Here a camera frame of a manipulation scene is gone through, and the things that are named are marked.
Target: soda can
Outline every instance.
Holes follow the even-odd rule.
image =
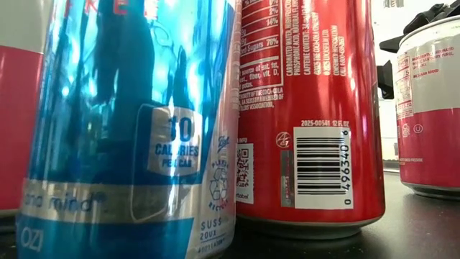
[[[52,0],[0,2],[0,218],[21,201]]]
[[[240,20],[235,0],[55,1],[20,259],[230,245]]]
[[[333,239],[385,211],[369,1],[243,1],[236,211]]]
[[[459,28],[452,17],[411,32],[393,63],[401,181],[423,196],[460,199]]]

